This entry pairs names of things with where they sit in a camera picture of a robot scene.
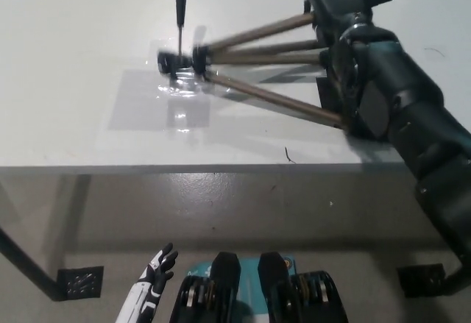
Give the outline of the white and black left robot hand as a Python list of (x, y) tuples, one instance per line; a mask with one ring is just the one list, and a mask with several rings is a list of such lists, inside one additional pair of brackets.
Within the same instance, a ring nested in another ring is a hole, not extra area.
[(115, 323), (153, 321), (166, 283), (174, 276), (177, 256), (173, 243), (168, 243), (150, 260), (130, 289)]

